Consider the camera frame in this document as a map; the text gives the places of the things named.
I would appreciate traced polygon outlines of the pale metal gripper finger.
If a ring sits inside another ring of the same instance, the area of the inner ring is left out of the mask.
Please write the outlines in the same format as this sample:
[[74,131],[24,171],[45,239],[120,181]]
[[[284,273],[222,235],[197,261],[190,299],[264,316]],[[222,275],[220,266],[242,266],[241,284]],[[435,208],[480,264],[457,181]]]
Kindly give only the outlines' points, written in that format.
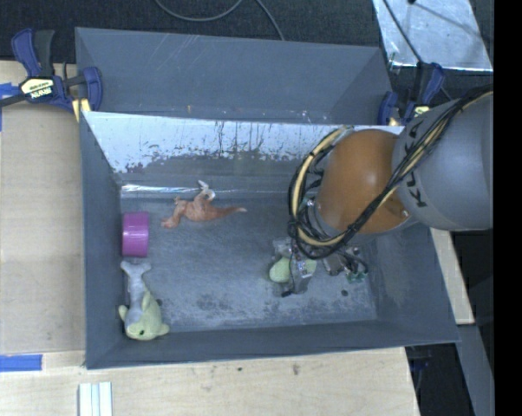
[[285,274],[288,274],[286,288],[281,297],[303,294],[308,290],[308,285],[315,272],[315,261],[312,259],[297,260],[291,258],[285,264]]
[[296,241],[291,237],[279,237],[272,241],[274,249],[274,258],[279,260],[281,258],[291,259],[296,257]]

